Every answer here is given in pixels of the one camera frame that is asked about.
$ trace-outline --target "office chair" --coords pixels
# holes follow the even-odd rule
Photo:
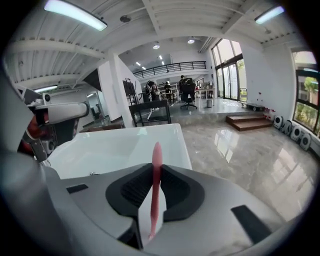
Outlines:
[[[192,78],[183,79],[183,82],[181,85],[181,90],[182,90],[181,100],[186,103],[180,107],[181,109],[182,107],[186,107],[186,109],[189,109],[189,107],[195,107],[196,109],[198,108],[196,105],[192,104],[192,102],[196,99],[195,89],[196,89],[196,84],[194,83]]]

